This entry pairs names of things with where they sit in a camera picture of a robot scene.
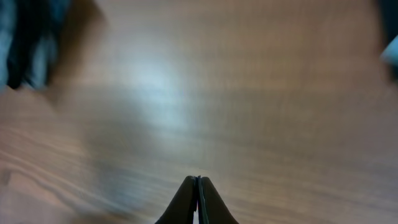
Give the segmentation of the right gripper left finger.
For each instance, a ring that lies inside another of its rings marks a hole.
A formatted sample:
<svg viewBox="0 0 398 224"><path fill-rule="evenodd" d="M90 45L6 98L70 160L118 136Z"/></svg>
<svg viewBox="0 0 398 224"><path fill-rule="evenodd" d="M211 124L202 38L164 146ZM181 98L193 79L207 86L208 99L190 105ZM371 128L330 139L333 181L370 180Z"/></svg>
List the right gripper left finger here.
<svg viewBox="0 0 398 224"><path fill-rule="evenodd" d="M197 210L197 177L186 176L155 224L192 224Z"/></svg>

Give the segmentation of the black shorts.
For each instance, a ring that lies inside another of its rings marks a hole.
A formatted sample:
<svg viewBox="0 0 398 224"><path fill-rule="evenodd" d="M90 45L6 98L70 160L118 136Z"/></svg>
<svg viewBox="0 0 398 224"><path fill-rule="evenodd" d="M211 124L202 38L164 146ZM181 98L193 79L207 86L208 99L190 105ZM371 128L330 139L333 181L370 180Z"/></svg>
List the black shorts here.
<svg viewBox="0 0 398 224"><path fill-rule="evenodd" d="M1 0L1 88L44 88L71 0Z"/></svg>

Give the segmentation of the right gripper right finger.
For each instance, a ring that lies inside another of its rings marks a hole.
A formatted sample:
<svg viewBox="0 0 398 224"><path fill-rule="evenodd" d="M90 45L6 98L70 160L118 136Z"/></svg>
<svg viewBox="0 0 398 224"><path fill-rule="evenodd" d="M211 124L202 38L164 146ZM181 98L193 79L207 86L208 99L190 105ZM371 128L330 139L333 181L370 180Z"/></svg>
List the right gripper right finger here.
<svg viewBox="0 0 398 224"><path fill-rule="evenodd" d="M198 177L199 224L238 224L208 177Z"/></svg>

